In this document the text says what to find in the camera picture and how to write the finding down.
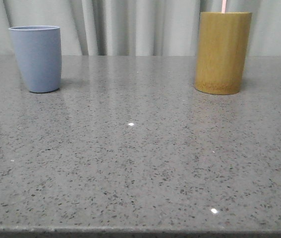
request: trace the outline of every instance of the curtain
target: curtain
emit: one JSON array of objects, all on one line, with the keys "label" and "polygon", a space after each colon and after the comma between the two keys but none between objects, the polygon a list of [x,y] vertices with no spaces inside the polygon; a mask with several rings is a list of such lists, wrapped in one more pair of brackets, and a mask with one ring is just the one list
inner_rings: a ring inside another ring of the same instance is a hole
[{"label": "curtain", "polygon": [[[64,55],[194,56],[201,11],[221,0],[0,0],[0,54],[8,27],[58,25]],[[249,56],[281,56],[281,0],[227,0],[253,13]]]}]

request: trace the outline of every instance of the yellow cup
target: yellow cup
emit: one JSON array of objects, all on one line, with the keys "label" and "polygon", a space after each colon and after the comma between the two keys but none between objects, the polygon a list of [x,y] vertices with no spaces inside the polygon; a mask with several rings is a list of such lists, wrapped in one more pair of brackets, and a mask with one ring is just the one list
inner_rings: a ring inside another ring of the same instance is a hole
[{"label": "yellow cup", "polygon": [[195,88],[201,92],[238,93],[243,76],[252,13],[202,12]]}]

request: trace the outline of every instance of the pink straw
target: pink straw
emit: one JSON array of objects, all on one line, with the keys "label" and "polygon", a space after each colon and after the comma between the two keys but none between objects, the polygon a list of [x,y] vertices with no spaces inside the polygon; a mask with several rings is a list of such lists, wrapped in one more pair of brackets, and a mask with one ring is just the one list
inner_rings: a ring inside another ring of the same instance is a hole
[{"label": "pink straw", "polygon": [[222,13],[225,13],[226,11],[226,1],[227,0],[222,0]]}]

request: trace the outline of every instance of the cup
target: cup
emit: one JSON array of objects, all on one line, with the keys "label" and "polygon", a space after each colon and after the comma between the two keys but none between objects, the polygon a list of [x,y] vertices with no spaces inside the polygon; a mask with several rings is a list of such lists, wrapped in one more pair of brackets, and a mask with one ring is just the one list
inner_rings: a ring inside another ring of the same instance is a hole
[{"label": "cup", "polygon": [[252,13],[202,12],[195,88],[201,92],[238,93],[242,81]]},{"label": "cup", "polygon": [[27,89],[33,93],[58,89],[62,67],[60,27],[10,27],[9,32]]}]

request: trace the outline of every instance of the countertop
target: countertop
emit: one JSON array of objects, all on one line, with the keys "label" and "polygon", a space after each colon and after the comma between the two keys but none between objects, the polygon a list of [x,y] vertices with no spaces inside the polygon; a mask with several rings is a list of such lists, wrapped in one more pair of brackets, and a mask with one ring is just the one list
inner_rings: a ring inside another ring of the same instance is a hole
[{"label": "countertop", "polygon": [[281,57],[229,96],[193,57],[62,63],[34,94],[0,56],[0,237],[281,237]]}]

